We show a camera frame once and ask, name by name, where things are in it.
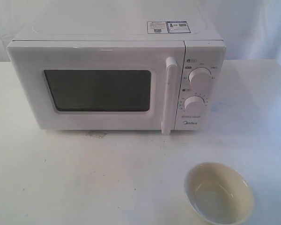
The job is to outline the white microwave door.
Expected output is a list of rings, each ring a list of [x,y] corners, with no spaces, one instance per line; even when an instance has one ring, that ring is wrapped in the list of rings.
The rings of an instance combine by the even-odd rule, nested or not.
[[[183,41],[13,41],[7,52],[42,129],[174,129]]]

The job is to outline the cream ceramic bowl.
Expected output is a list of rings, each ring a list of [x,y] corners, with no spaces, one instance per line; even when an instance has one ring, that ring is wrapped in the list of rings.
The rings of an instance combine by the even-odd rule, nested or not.
[[[193,212],[209,225],[241,225],[255,206],[253,191],[242,175],[217,162],[193,166],[185,176],[184,193]]]

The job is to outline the white microwave oven body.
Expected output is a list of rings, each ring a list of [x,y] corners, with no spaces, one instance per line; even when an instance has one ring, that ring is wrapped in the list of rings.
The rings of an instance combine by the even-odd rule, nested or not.
[[[191,33],[148,34],[147,22],[152,21],[187,21]],[[185,57],[173,130],[203,127],[226,52],[223,39],[196,0],[55,0],[13,41],[183,41]],[[212,76],[204,89],[191,86],[188,79],[200,67]],[[191,96],[203,98],[203,112],[185,111],[184,101]]]

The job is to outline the clear tape patch on table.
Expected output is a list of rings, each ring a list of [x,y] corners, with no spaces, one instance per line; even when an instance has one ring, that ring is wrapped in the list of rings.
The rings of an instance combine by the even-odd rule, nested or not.
[[[88,131],[86,133],[86,136],[94,137],[103,139],[107,134],[105,132],[99,132],[99,131]]]

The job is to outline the lower white control knob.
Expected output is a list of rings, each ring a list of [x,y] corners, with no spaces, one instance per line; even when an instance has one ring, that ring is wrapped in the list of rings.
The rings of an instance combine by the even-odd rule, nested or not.
[[[184,108],[188,113],[201,113],[205,110],[205,102],[199,96],[191,96],[184,101]]]

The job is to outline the white control knob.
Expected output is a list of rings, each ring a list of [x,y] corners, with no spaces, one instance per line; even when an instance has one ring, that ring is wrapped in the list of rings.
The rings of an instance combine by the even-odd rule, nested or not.
[[[205,102],[199,96],[191,96],[184,101],[184,108],[188,113],[201,113],[205,110]]]
[[[207,88],[212,81],[211,72],[205,67],[194,69],[188,75],[190,85],[195,88]]]

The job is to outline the upper white control knob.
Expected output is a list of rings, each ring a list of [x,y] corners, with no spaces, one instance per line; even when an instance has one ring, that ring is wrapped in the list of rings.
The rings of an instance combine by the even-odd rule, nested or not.
[[[188,75],[190,85],[195,88],[207,88],[212,81],[211,72],[205,67],[194,69]]]

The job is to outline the blue warning sticker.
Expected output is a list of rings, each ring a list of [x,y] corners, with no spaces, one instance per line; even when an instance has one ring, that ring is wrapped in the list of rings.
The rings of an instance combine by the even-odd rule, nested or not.
[[[147,22],[148,34],[184,34],[191,33],[187,21]]]

